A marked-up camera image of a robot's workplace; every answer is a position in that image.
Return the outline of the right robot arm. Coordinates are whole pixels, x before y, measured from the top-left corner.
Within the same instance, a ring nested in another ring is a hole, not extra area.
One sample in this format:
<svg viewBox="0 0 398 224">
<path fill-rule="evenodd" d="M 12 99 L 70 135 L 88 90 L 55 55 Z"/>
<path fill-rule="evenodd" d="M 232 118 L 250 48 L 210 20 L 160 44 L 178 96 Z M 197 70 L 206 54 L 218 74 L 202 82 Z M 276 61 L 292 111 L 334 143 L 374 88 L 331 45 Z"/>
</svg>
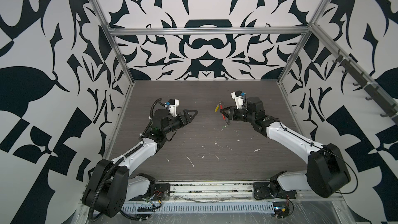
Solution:
<svg viewBox="0 0 398 224">
<path fill-rule="evenodd" d="M 258 97 L 234 98 L 235 105 L 216 107 L 226 121 L 242 121 L 264 137 L 288 148 L 307 165 L 305 171 L 280 172 L 270 179 L 269 191 L 280 198 L 283 192 L 311 190 L 322 198 L 340 191 L 351 181 L 351 168 L 343 159 L 340 149 L 334 144 L 323 145 L 310 140 L 288 128 L 278 118 L 268 115 Z"/>
</svg>

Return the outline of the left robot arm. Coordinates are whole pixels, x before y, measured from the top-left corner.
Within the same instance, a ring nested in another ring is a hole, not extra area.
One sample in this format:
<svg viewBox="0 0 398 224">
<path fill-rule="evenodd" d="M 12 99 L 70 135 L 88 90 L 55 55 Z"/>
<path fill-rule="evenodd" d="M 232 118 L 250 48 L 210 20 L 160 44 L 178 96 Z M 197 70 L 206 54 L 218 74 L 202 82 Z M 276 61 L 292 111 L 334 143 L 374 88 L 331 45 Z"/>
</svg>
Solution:
<svg viewBox="0 0 398 224">
<path fill-rule="evenodd" d="M 160 151 L 169 141 L 167 134 L 176 134 L 178 129 L 190 124 L 198 113 L 197 110 L 183 110 L 172 115 L 166 109 L 156 110 L 137 145 L 115 159 L 98 162 L 82 198 L 82 203 L 89 207 L 88 221 L 93 223 L 103 215 L 114 217 L 126 200 L 150 197 L 154 192 L 155 179 L 143 173 L 131 178 L 131 174 Z"/>
</svg>

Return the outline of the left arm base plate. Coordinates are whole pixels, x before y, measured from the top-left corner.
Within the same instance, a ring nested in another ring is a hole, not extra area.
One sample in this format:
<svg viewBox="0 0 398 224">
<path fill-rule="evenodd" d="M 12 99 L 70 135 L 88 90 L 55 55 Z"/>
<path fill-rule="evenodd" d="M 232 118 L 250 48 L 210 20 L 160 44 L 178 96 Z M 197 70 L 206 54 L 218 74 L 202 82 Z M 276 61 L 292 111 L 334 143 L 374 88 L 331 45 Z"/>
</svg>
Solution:
<svg viewBox="0 0 398 224">
<path fill-rule="evenodd" d="M 169 198 L 171 185 L 169 183 L 155 183 L 150 185 L 148 197 L 150 200 L 166 200 Z"/>
</svg>

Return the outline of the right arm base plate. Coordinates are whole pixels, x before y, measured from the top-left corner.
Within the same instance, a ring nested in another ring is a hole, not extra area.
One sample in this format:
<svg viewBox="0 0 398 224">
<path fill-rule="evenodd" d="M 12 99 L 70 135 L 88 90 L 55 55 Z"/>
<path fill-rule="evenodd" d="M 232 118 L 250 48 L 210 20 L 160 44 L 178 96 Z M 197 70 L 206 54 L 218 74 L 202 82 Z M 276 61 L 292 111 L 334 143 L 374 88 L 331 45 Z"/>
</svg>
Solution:
<svg viewBox="0 0 398 224">
<path fill-rule="evenodd" d="M 272 182 L 256 182 L 253 183 L 254 198 L 256 200 L 268 199 L 296 199 L 296 190 L 285 191 L 282 187 Z"/>
</svg>

